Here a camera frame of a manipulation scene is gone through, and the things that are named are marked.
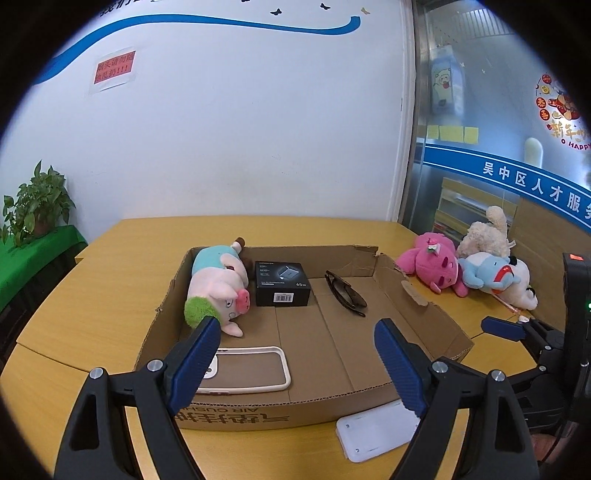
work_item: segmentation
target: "stuffed pig toy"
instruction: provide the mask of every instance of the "stuffed pig toy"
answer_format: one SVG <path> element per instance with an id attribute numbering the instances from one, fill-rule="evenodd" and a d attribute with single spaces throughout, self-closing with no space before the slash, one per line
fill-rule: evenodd
<path id="1" fill-rule="evenodd" d="M 406 275 L 417 277 L 435 293 L 451 287 L 456 295 L 465 297 L 468 289 L 462 281 L 453 242 L 442 233 L 427 232 L 414 241 L 414 248 L 405 251 L 396 264 Z"/>
<path id="2" fill-rule="evenodd" d="M 487 252 L 478 252 L 467 258 L 460 258 L 458 262 L 463 269 L 464 283 L 470 288 L 499 294 L 509 286 L 521 282 L 521 278 L 512 269 L 517 264 L 517 259 L 513 256 L 495 257 Z"/>
<path id="3" fill-rule="evenodd" d="M 206 316 L 212 316 L 219 320 L 223 332 L 242 336 L 242 330 L 232 321 L 251 306 L 246 289 L 248 276 L 238 256 L 242 247 L 244 240 L 238 238 L 229 247 L 208 247 L 197 254 L 184 307 L 185 321 L 190 327 L 195 328 Z"/>

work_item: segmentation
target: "sunglasses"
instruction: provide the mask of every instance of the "sunglasses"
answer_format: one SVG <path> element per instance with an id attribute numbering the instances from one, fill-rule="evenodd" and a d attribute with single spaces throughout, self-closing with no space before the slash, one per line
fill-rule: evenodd
<path id="1" fill-rule="evenodd" d="M 360 312 L 358 309 L 364 309 L 368 304 L 363 299 L 363 297 L 359 295 L 359 293 L 357 293 L 353 287 L 351 287 L 349 283 L 347 283 L 338 275 L 332 273 L 330 270 L 326 271 L 324 277 L 326 279 L 326 283 L 328 283 L 330 287 L 330 291 L 343 307 L 352 311 L 353 313 L 356 313 L 360 317 L 365 317 L 365 314 Z M 349 296 L 350 301 L 345 298 L 345 295 L 343 295 L 341 291 L 344 291 Z"/>

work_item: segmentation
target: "sign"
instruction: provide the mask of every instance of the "sign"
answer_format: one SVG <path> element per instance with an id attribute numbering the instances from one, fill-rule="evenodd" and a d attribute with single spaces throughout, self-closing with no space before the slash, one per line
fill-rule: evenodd
<path id="1" fill-rule="evenodd" d="M 96 68 L 95 85 L 113 77 L 130 73 L 134 66 L 135 51 L 118 55 L 99 63 Z"/>
<path id="2" fill-rule="evenodd" d="M 549 171 L 496 155 L 439 145 L 426 145 L 423 163 L 514 192 L 591 233 L 591 192 Z"/>
<path id="3" fill-rule="evenodd" d="M 106 15 L 117 8 L 125 7 L 132 2 L 139 2 L 139 0 L 118 0 L 117 2 L 113 2 L 108 7 L 105 7 L 105 9 L 100 13 L 100 16 L 102 17 L 103 15 Z"/>
<path id="4" fill-rule="evenodd" d="M 535 105 L 552 137 L 575 150 L 591 149 L 591 138 L 570 96 L 548 73 L 535 86 Z"/>

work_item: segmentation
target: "screw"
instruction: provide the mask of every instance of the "screw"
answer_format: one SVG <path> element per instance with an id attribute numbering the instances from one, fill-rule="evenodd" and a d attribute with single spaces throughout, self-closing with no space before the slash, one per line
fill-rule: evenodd
<path id="1" fill-rule="evenodd" d="M 96 367 L 93 368 L 90 373 L 89 376 L 93 379 L 96 380 L 97 378 L 100 378 L 103 376 L 103 373 L 105 373 L 105 371 L 101 368 L 101 367 Z"/>
<path id="2" fill-rule="evenodd" d="M 506 379 L 505 374 L 500 370 L 493 370 L 491 372 L 491 377 L 495 382 L 502 382 L 504 379 Z"/>
<path id="3" fill-rule="evenodd" d="M 162 363 L 162 360 L 152 360 L 149 364 L 148 364 L 148 370 L 150 370 L 151 372 L 157 372 L 158 370 L 160 370 L 162 367 L 164 366 L 164 364 Z"/>
<path id="4" fill-rule="evenodd" d="M 431 367 L 433 368 L 433 371 L 437 372 L 438 374 L 444 374 L 449 370 L 447 364 L 445 362 L 440 361 L 433 362 L 433 365 L 431 365 Z"/>

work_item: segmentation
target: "wooden table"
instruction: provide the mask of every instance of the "wooden table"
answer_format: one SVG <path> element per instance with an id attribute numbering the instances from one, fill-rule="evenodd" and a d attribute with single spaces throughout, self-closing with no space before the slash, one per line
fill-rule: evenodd
<path id="1" fill-rule="evenodd" d="M 378 245 L 393 257 L 411 247 L 414 238 L 396 223 L 358 220 L 187 217 L 120 222 L 83 252 L 79 265 L 43 303 L 0 377 L 0 392 L 19 428 L 50 471 L 87 372 L 97 365 L 112 374 L 131 370 L 184 253 L 194 246 L 227 244 L 237 236 L 249 245 Z M 413 283 L 474 337 L 465 364 L 483 371 L 500 368 L 507 374 L 534 365 L 520 344 L 480 335 L 480 320 L 487 314 L 511 317 L 490 296 L 436 296 L 416 279 Z M 128 417 L 142 471 L 146 478 L 158 478 L 135 410 Z M 450 478 L 453 472 L 466 419 L 464 412 L 456 420 L 440 478 Z M 183 436 L 213 480 L 385 479 L 404 452 L 401 447 L 362 464 L 351 463 L 344 459 L 334 423 L 267 432 L 183 430 Z"/>

